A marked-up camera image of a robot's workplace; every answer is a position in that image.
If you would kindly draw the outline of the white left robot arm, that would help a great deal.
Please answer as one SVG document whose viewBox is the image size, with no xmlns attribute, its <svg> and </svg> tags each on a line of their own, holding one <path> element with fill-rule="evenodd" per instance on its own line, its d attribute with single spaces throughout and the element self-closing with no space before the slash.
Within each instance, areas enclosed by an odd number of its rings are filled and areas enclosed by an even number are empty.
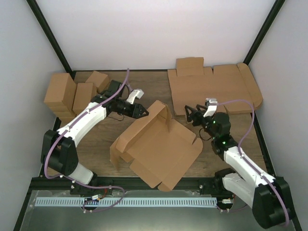
<svg viewBox="0 0 308 231">
<path fill-rule="evenodd" d="M 126 87 L 126 83 L 113 80 L 108 89 L 95 95 L 71 122 L 56 131 L 48 130 L 44 134 L 41 162 L 46 178 L 52 179 L 48 174 L 48 169 L 51 168 L 57 171 L 58 177 L 66 177 L 80 184 L 87 194 L 94 194 L 98 190 L 97 175 L 79 162 L 77 146 L 95 125 L 112 112 L 134 119 L 148 116 L 148 111 L 134 102 L 144 95 L 143 90 L 131 90 L 128 97 L 123 99 L 122 93 Z"/>
</svg>

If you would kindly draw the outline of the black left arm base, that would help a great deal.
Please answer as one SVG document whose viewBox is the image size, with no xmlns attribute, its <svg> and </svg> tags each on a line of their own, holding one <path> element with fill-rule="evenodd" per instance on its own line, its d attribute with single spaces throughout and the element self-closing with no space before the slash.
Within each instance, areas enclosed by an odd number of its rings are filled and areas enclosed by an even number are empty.
<svg viewBox="0 0 308 231">
<path fill-rule="evenodd" d="M 113 180 L 105 177 L 97 177 L 92 180 L 89 186 L 102 187 L 113 185 Z M 92 189 L 88 187 L 81 186 L 79 184 L 74 184 L 74 188 L 70 190 L 71 195 L 80 195 L 80 196 L 93 196 L 96 194 L 110 194 L 112 189 Z"/>
</svg>

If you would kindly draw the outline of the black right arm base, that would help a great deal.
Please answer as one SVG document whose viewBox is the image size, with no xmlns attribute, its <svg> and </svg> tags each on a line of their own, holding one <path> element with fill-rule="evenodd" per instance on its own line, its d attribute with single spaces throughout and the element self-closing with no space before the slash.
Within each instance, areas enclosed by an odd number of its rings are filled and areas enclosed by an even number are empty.
<svg viewBox="0 0 308 231">
<path fill-rule="evenodd" d="M 208 194 L 213 197 L 232 196 L 232 192 L 226 190 L 216 178 L 200 178 L 198 181 L 200 194 Z"/>
</svg>

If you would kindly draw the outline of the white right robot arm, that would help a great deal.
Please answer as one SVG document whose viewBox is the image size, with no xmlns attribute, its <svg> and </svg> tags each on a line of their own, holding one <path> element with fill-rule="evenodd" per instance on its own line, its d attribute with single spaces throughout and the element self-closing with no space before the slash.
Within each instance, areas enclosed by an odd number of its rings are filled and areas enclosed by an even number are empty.
<svg viewBox="0 0 308 231">
<path fill-rule="evenodd" d="M 288 182 L 262 170 L 232 137 L 229 115 L 217 112 L 218 103 L 207 99 L 205 105 L 185 106 L 185 114 L 192 125 L 201 126 L 212 138 L 212 149 L 231 166 L 216 173 L 214 189 L 238 196 L 252 209 L 256 222 L 264 229 L 276 225 L 288 226 L 296 216 Z"/>
</svg>

